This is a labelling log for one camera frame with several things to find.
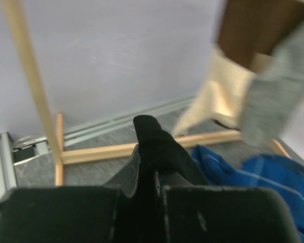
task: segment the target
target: blue plaid fabric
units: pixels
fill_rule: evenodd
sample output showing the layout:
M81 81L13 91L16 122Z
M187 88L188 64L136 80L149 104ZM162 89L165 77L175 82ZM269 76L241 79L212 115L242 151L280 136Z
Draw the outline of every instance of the blue plaid fabric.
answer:
M246 160L238 170L204 146L192 158L212 185L260 186L276 190L287 202L304 242L304 166L279 155L261 154Z

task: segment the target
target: wooden stick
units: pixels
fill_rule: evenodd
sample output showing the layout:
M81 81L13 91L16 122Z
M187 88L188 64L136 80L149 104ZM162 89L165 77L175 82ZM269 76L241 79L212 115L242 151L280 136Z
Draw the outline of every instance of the wooden stick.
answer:
M57 114L57 129L56 129L56 137L57 142L59 144L59 149L61 153L64 148L64 127L63 127L63 114ZM63 185L63 164L55 164L55 185L62 186Z
M184 148L194 147L198 144L211 145L238 140L241 140L241 134L235 130L192 135L176 139L176 141ZM63 163L68 165L101 159L127 157L132 154L135 145L136 143L129 143L99 148L64 151L62 153Z
M64 150L64 121L63 121L63 113L57 114L57 142L59 144L59 149L62 152Z
M56 164L62 164L54 125L20 1L2 0L2 3L12 38L17 47L20 62L27 77L28 86L35 102L37 112L40 115L45 135L51 147L53 158Z
M270 147L276 154L291 158L291 156L288 154L288 152L283 148L283 146L277 140L271 141Z

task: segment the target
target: gray fabric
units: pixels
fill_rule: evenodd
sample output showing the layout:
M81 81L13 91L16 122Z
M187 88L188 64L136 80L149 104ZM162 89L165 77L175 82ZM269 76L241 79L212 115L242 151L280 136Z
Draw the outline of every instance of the gray fabric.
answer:
M259 146L277 137L304 98L304 23L273 52L268 68L255 77L245 98L243 140Z

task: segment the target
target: wooden frame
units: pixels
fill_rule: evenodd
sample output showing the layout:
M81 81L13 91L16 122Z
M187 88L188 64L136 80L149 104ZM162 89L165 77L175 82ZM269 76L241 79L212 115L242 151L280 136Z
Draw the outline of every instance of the wooden frame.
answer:
M13 41L17 47L20 62L26 74L29 89L40 115L48 143L51 147L51 152L56 165L55 184L57 186L63 185L63 165L130 156L135 147L135 143L73 151L63 150L63 114L59 113L57 115L57 131L55 134L51 113L49 111L21 4L19 0L2 0L2 3ZM198 144L211 145L238 140L241 140L241 134L234 130L192 135L176 139L184 148L194 147ZM272 141L271 148L277 154L290 157L276 140Z

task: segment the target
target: aluminum profile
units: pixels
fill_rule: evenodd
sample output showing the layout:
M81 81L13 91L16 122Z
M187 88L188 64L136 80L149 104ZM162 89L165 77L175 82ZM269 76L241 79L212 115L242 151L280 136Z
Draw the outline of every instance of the aluminum profile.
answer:
M0 134L0 198L7 190L17 186L12 152L9 134Z

